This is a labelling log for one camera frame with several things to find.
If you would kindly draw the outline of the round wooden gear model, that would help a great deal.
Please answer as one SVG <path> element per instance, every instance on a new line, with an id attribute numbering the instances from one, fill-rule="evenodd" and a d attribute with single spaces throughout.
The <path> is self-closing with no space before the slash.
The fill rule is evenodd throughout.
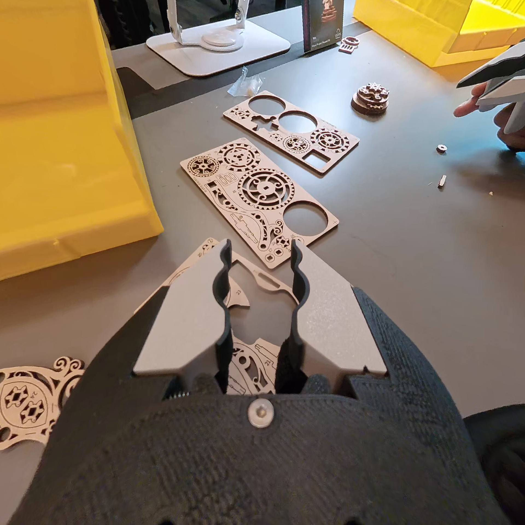
<path id="1" fill-rule="evenodd" d="M 389 105 L 389 95 L 388 89 L 371 82 L 358 89 L 352 97 L 351 106 L 363 115 L 382 115 Z"/>

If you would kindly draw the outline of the wooden key-shaped piece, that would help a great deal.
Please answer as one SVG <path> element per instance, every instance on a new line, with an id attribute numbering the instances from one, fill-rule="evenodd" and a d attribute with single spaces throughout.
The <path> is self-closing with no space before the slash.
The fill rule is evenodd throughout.
<path id="1" fill-rule="evenodd" d="M 84 362 L 57 358 L 51 368 L 1 369 L 1 450 L 24 441 L 48 442 L 64 403 L 84 374 Z"/>

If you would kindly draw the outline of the black puzzle box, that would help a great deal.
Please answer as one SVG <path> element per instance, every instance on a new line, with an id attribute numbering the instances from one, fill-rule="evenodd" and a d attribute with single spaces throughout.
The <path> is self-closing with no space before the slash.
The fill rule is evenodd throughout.
<path id="1" fill-rule="evenodd" d="M 342 38 L 344 1 L 302 1 L 304 52 L 318 52 Z"/>

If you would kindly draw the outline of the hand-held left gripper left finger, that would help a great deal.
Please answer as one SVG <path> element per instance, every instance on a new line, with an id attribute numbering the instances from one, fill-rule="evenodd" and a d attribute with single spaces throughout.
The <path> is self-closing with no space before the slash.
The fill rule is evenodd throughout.
<path id="1" fill-rule="evenodd" d="M 233 355 L 230 292 L 232 243 L 220 241 L 168 287 L 135 363 L 138 376 L 174 374 L 191 386 L 200 374 L 227 389 Z"/>

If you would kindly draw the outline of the grey desk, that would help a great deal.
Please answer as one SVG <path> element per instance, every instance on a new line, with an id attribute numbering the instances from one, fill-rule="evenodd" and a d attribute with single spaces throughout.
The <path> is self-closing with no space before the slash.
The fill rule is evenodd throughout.
<path id="1" fill-rule="evenodd" d="M 250 66 L 262 89 L 360 138 L 318 176 L 246 134 L 339 219 L 311 250 L 411 338 L 462 416 L 524 403 L 524 155 L 497 138 L 494 113 L 452 115 L 470 94 L 457 81 L 480 62 L 429 69 L 352 18 L 353 54 L 303 56 L 301 8 L 253 22 L 292 43 Z M 180 168 L 244 136 L 223 117 L 240 73 L 188 78 L 145 45 L 113 57 L 164 233 L 2 281 L 1 368 L 89 364 L 206 237 L 263 266 Z M 382 115 L 351 106 L 371 82 L 390 91 Z"/>

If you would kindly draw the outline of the clear plastic bag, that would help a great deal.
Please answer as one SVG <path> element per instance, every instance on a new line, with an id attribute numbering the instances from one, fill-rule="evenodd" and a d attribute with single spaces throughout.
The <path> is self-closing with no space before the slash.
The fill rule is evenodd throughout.
<path id="1" fill-rule="evenodd" d="M 264 79 L 259 75 L 248 76 L 248 68 L 244 65 L 240 77 L 227 92 L 233 97 L 252 97 L 259 93 Z"/>

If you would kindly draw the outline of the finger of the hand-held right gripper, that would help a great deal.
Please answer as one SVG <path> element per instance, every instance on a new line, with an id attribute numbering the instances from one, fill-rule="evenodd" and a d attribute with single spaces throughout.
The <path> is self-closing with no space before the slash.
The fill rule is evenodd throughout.
<path id="1" fill-rule="evenodd" d="M 524 41 L 509 47 L 506 51 L 485 63 L 461 79 L 456 88 L 463 88 L 488 82 L 500 77 L 513 77 L 524 69 Z"/>
<path id="2" fill-rule="evenodd" d="M 476 104 L 481 112 L 507 103 L 524 102 L 524 76 L 502 77 L 489 80 Z"/>

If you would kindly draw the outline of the black printed hoodie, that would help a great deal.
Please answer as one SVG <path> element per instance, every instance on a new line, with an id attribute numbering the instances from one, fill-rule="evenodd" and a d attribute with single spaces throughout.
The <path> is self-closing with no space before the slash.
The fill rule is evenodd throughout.
<path id="1" fill-rule="evenodd" d="M 524 524 L 524 404 L 464 418 L 483 473 L 512 524 Z"/>

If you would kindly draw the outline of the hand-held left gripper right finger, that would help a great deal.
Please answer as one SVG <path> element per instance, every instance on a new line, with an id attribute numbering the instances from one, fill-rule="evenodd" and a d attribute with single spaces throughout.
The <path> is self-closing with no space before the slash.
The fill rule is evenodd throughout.
<path id="1" fill-rule="evenodd" d="M 384 378 L 387 367 L 351 284 L 305 244 L 292 240 L 292 312 L 288 357 L 292 369 L 321 374 L 332 390 L 348 375 Z"/>

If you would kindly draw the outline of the yellow plastic bin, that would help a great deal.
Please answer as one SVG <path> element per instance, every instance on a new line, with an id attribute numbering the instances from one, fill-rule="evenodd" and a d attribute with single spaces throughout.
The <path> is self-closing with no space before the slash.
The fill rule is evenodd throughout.
<path id="1" fill-rule="evenodd" d="M 524 1 L 356 1 L 353 17 L 431 68 L 491 59 L 524 38 Z"/>
<path id="2" fill-rule="evenodd" d="M 1 1 L 1 279 L 157 236 L 94 1 Z"/>

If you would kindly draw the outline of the two-hole wooden puzzle sheet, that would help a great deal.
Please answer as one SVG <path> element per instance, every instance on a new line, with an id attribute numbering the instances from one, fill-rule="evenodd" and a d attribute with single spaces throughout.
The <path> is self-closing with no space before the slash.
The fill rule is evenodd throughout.
<path id="1" fill-rule="evenodd" d="M 226 110 L 223 116 L 319 175 L 326 174 L 359 144 L 359 138 L 267 90 Z M 306 131 L 286 124 L 290 116 L 310 123 Z"/>

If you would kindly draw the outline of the white document stand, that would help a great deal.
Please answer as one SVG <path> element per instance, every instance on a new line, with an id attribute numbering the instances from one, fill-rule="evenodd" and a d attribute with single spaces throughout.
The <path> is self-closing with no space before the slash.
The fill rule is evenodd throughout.
<path id="1" fill-rule="evenodd" d="M 249 1 L 238 1 L 233 19 L 182 29 L 176 1 L 167 1 L 169 32 L 146 41 L 166 62 L 190 77 L 207 77 L 287 52 L 288 40 L 247 20 Z"/>

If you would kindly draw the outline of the person's right hand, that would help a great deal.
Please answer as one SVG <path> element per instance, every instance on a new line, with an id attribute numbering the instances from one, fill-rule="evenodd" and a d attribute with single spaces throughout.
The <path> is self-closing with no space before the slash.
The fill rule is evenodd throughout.
<path id="1" fill-rule="evenodd" d="M 484 93 L 486 89 L 486 82 L 475 85 L 471 90 L 470 99 L 460 104 L 453 112 L 454 117 L 460 118 L 478 110 L 477 100 Z M 516 152 L 524 151 L 524 128 L 515 133 L 506 134 L 504 128 L 510 118 L 515 107 L 515 103 L 510 103 L 501 109 L 494 117 L 494 124 L 498 128 L 497 137 L 509 149 Z"/>

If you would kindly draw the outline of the ring-pattern wooden puzzle sheet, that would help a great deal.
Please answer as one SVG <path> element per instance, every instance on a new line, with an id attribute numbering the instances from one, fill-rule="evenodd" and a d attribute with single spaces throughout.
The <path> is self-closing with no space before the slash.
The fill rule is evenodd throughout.
<path id="1" fill-rule="evenodd" d="M 163 286 L 170 286 L 189 267 L 193 266 L 208 251 L 219 243 L 208 238 L 196 249 L 151 295 L 134 311 L 136 314 L 142 306 Z M 292 288 L 272 277 L 248 259 L 232 252 L 232 267 L 236 264 L 244 267 L 255 280 L 258 287 L 269 293 L 285 292 L 295 304 L 298 304 Z M 246 293 L 232 277 L 229 277 L 230 292 L 225 299 L 227 308 L 234 306 L 250 307 Z M 233 334 L 233 356 L 228 371 L 228 395 L 275 394 L 275 376 L 280 347 L 262 338 L 255 343 L 247 344 Z"/>

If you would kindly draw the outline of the gear-pattern wooden puzzle sheet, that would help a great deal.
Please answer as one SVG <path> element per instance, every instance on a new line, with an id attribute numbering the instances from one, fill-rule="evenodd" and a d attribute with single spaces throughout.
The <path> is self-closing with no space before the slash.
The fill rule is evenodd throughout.
<path id="1" fill-rule="evenodd" d="M 180 166 L 269 269 L 290 258 L 293 239 L 307 246 L 339 224 L 247 138 L 195 155 Z M 284 213 L 297 204 L 323 213 L 322 232 L 303 235 L 286 226 Z"/>

